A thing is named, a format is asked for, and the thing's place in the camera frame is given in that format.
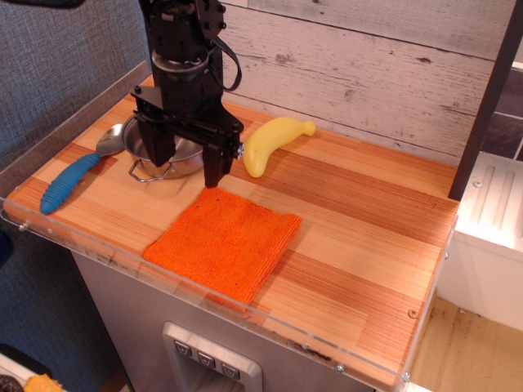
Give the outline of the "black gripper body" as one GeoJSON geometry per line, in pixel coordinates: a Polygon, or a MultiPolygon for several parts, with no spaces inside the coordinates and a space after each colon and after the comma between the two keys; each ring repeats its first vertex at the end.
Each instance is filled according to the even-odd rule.
{"type": "Polygon", "coordinates": [[[154,85],[135,87],[135,119],[152,123],[172,122],[175,137],[183,137],[206,146],[236,145],[240,155],[239,135],[243,124],[230,114],[221,99],[224,91],[233,91],[241,81],[237,69],[233,85],[224,85],[224,51],[197,51],[195,57],[171,60],[152,52],[154,85]]]}

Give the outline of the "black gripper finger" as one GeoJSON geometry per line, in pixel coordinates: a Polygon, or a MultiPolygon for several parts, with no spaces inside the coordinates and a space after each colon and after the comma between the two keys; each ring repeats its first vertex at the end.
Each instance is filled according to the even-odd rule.
{"type": "Polygon", "coordinates": [[[236,145],[207,144],[203,147],[204,182],[207,188],[216,188],[220,180],[230,173],[237,157],[236,145]]]}
{"type": "Polygon", "coordinates": [[[164,165],[175,153],[175,126],[172,122],[139,121],[139,132],[149,160],[164,165]]]}

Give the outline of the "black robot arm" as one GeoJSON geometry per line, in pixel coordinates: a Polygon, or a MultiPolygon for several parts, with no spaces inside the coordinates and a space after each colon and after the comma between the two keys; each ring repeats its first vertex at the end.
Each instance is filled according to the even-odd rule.
{"type": "Polygon", "coordinates": [[[135,125],[149,160],[160,167],[175,156],[176,137],[203,149],[205,185],[215,188],[243,153],[244,125],[222,104],[223,57],[236,54],[220,39],[226,7],[218,1],[143,1],[154,84],[131,91],[135,125]]]}

